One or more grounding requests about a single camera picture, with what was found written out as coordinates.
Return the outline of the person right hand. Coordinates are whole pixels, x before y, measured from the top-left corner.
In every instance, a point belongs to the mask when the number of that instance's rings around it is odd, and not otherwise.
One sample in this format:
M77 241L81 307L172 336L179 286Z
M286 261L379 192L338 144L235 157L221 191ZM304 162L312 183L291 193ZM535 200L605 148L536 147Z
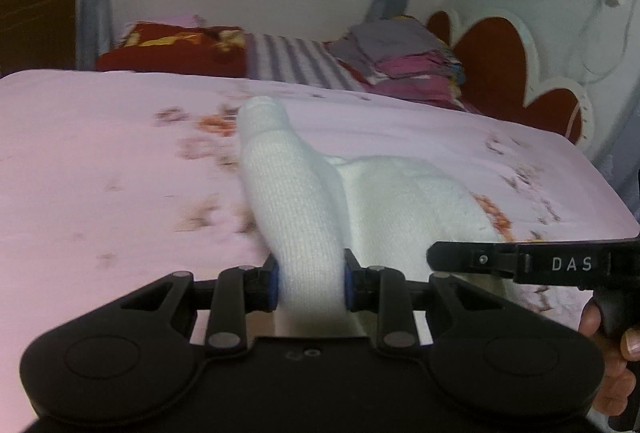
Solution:
M620 343L615 344L600 335L600 324L600 309L590 300L582 310L578 331L599 347L605 365L593 408L605 416L616 417L625 411L628 398L636 387L637 378L627 365L639 360L639 330L628 329Z

